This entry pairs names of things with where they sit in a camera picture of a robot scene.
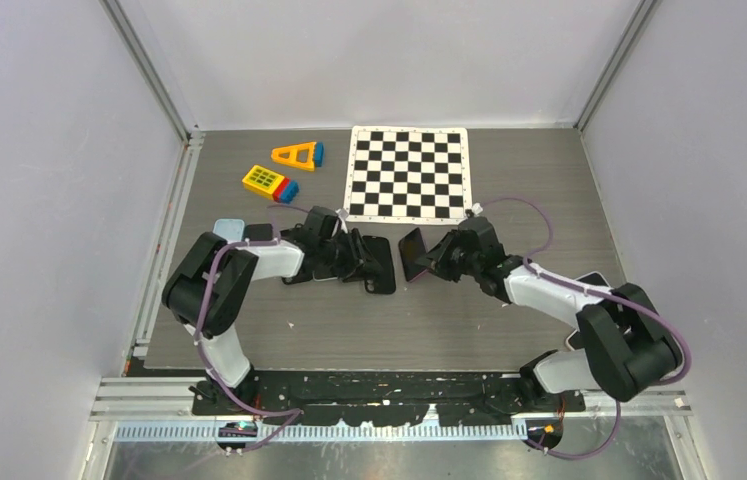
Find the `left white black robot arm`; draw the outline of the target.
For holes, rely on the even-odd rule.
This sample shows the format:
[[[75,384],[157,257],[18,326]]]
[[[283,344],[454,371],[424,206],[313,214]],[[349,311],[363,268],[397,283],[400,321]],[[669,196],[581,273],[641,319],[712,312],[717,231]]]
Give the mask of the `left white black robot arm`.
[[[359,282],[368,294],[394,293],[388,239],[349,228],[326,207],[311,208],[287,229],[259,224],[236,242],[201,234],[167,280],[161,303],[192,337],[208,382],[229,412],[253,410],[253,365],[235,322],[252,283],[278,279],[291,286],[315,280]]]

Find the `phone with white edge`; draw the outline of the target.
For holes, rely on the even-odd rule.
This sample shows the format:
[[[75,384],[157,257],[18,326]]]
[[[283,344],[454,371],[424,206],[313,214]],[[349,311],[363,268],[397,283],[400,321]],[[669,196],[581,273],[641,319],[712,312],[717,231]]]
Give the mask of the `phone with white edge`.
[[[579,278],[577,278],[577,281],[584,283],[584,284],[592,285],[592,286],[607,287],[607,288],[611,287],[606,277],[598,271],[592,271],[592,272],[589,272],[588,274],[580,276]]]

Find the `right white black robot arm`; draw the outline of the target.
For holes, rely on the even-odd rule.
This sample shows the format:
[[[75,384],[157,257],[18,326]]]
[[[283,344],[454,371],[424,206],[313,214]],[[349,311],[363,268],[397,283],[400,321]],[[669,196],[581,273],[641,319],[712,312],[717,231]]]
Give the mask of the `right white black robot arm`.
[[[486,295],[577,330],[580,349],[549,351],[519,369],[521,400],[533,410],[545,410],[560,393],[577,390],[601,390],[627,402],[666,383],[671,373],[687,371],[680,340],[658,318],[642,288],[591,285],[508,254],[484,217],[462,221],[416,263],[445,281],[469,276]]]

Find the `purple edged bare phone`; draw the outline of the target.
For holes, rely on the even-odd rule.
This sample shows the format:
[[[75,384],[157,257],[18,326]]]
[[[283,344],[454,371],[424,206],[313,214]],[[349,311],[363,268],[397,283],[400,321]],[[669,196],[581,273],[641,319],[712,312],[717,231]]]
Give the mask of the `purple edged bare phone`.
[[[426,255],[426,244],[419,227],[410,230],[398,241],[398,251],[404,278],[413,282],[426,273],[426,268],[419,261]]]

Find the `white edged bare phone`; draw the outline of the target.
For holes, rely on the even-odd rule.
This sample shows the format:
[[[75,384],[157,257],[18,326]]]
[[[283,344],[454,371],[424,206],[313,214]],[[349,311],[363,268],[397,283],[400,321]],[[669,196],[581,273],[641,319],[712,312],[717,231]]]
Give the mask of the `white edged bare phone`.
[[[312,279],[317,282],[337,280],[338,275],[332,264],[320,264],[314,267],[312,271]]]

